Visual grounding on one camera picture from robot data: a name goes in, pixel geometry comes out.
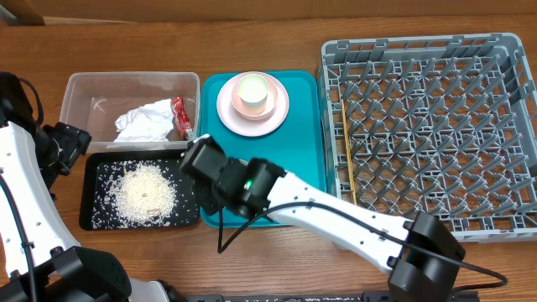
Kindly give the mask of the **wooden chopstick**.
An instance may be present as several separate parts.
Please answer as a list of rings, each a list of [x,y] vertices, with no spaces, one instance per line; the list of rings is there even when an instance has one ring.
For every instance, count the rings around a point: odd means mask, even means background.
[[[357,195],[356,195],[356,188],[355,188],[355,180],[354,180],[354,173],[353,173],[353,165],[352,165],[352,156],[351,156],[351,150],[350,150],[350,144],[349,144],[349,136],[348,136],[348,129],[347,129],[347,118],[346,118],[346,108],[345,108],[345,102],[341,99],[341,119],[342,119],[342,125],[343,125],[343,137],[344,137],[344,147],[346,152],[346,158],[347,158],[347,173],[349,178],[349,185],[350,185],[350,191],[351,191],[351,198],[352,203],[357,206]]]

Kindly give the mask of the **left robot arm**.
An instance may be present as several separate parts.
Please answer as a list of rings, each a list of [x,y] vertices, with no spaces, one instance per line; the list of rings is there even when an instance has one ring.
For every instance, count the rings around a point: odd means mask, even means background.
[[[85,248],[62,221],[50,187],[70,174],[91,135],[43,123],[29,82],[1,74],[1,239],[9,281],[3,301],[171,301],[159,281],[128,277],[110,253]]]

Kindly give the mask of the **red sauce packet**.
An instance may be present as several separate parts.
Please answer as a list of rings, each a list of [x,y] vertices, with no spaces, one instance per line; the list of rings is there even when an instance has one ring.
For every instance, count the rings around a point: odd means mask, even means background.
[[[182,96],[176,97],[171,103],[171,110],[174,114],[175,126],[179,135],[184,140],[194,138],[194,127],[187,115],[185,101]]]

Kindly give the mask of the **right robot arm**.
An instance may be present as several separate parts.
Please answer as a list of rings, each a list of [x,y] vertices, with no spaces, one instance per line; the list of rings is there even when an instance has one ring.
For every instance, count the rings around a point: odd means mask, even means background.
[[[436,217],[370,211],[316,189],[267,159],[228,157],[205,134],[188,143],[181,171],[209,195],[203,209],[228,209],[252,225],[261,218],[301,227],[367,259],[388,275],[393,301],[449,301],[465,250]]]

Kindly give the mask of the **white napkin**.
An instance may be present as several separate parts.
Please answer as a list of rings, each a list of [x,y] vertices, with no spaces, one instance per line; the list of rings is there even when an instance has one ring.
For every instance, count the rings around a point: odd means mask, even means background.
[[[114,143],[168,142],[173,119],[170,99],[129,110],[115,121],[118,135]]]

